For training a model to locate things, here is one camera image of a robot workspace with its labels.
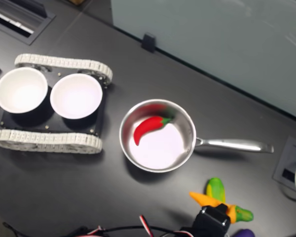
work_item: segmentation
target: stainless steel saucepan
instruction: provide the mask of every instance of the stainless steel saucepan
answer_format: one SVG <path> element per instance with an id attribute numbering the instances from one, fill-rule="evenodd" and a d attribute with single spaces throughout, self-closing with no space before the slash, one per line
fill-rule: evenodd
<path id="1" fill-rule="evenodd" d="M 172 118 L 162 129 L 145 134 L 139 145 L 134 142 L 136 127 L 151 116 Z M 179 105 L 160 99 L 143 101 L 124 117 L 119 140 L 126 157 L 137 167 L 156 173 L 168 172 L 183 165 L 195 146 L 213 146 L 247 152 L 273 153 L 272 145 L 242 139 L 205 140 L 196 137 L 194 123 Z"/>

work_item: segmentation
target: white wall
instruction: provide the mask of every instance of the white wall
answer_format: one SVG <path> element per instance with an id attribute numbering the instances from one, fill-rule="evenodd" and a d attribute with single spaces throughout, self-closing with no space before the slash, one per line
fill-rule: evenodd
<path id="1" fill-rule="evenodd" d="M 114 25 L 296 116 L 296 0 L 111 0 Z"/>

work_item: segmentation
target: dark table surface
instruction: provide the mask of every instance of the dark table surface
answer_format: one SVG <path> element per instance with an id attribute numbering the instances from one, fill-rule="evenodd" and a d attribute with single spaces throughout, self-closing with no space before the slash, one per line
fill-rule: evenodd
<path id="1" fill-rule="evenodd" d="M 296 138 L 295 121 L 164 55 L 142 50 L 138 42 L 70 4 L 55 0 L 46 6 L 57 17 L 31 46 L 0 31 L 0 78 L 14 68 L 18 54 L 28 52 L 109 65 L 114 77 L 102 134 L 104 150 L 99 155 L 68 155 L 0 148 L 3 219 L 35 237 L 64 235 L 81 225 L 137 225 L 140 214 L 151 225 L 178 229 L 191 225 L 200 209 L 188 192 L 203 192 L 207 180 L 218 176 L 226 201 L 255 215 L 250 223 L 232 225 L 231 234 L 242 228 L 257 236 L 296 234 L 296 202 L 272 179 L 288 136 Z M 140 171 L 123 155 L 118 129 L 132 106 L 152 98 L 185 108 L 200 137 L 269 142 L 275 153 L 198 149 L 173 172 Z"/>

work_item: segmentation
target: red chili pepper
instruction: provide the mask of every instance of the red chili pepper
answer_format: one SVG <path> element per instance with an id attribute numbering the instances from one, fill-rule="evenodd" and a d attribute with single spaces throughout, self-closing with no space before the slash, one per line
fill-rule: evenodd
<path id="1" fill-rule="evenodd" d="M 138 127 L 136 127 L 134 132 L 134 140 L 136 145 L 139 145 L 139 141 L 144 134 L 160 129 L 170 121 L 170 118 L 163 118 L 160 116 L 153 116 L 143 121 Z"/>

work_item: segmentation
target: white ceramic bowl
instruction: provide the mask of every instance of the white ceramic bowl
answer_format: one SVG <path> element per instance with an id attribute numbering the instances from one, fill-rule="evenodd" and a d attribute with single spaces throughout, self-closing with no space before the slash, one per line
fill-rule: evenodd
<path id="1" fill-rule="evenodd" d="M 81 119 L 100 105 L 103 92 L 99 82 L 86 74 L 71 74 L 55 84 L 50 94 L 54 111 L 66 119 Z"/>
<path id="2" fill-rule="evenodd" d="M 29 112 L 46 97 L 45 76 L 34 68 L 18 68 L 0 79 L 0 107 L 14 114 Z"/>

